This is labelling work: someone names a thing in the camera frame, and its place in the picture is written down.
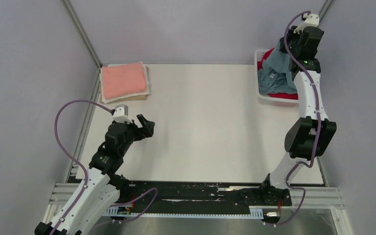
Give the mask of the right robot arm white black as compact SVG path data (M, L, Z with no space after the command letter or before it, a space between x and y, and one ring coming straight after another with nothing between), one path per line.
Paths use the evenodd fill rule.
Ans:
M291 180L303 166L313 166L337 130L323 106L321 67L315 57L323 34L316 26L292 26L281 40L281 52L290 56L288 68L298 92L300 117L285 136L285 155L259 188L259 199L264 205L291 205Z

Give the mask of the red t shirt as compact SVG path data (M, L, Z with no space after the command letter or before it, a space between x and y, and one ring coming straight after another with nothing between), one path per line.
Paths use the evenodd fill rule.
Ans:
M263 61L266 60L269 57L269 55L271 54L273 49L274 48L269 49L267 52L265 52L262 59L260 61L258 61L258 65L257 65L258 72L262 70ZM270 97L298 100L298 94L277 93L277 94L267 94L267 95L269 95Z

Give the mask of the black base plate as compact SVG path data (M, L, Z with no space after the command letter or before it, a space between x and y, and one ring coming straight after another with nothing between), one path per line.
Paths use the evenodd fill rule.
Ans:
M128 193L115 203L125 203L147 192L131 204L131 212L246 214L250 206L291 206L287 189L264 183L216 183L176 181L130 181Z

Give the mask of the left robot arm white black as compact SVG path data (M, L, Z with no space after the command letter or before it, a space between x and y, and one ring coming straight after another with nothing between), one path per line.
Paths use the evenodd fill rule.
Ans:
M114 118L105 134L105 141L93 155L84 180L67 203L48 223L35 228L36 235L85 235L114 202L123 203L130 197L130 181L116 172L133 142L150 138L155 122L137 115L133 120Z

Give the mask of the grey-blue t shirt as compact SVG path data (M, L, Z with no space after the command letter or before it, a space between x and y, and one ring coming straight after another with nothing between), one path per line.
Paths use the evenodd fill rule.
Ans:
M258 91L264 95L295 95L296 86L289 70L290 56L281 52L281 41L265 52L258 62Z

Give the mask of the aluminium frame rail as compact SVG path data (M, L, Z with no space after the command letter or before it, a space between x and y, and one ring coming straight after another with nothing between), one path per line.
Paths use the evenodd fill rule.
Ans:
M50 205L63 205L78 187L78 183L56 183L50 200ZM344 210L344 202L338 188L306 187L303 209L337 209Z

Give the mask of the white plastic basket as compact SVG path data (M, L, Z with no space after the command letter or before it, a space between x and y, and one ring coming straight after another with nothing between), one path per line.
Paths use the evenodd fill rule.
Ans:
M284 107L297 107L299 102L293 99L285 99L285 98L277 98L277 97L270 97L269 95L261 94L259 92L259 76L258 76L258 61L260 61L265 52L269 49L257 49L254 52L254 77L255 77L255 87L256 87L256 94L258 96L258 101L264 105L276 105L276 106L284 106Z

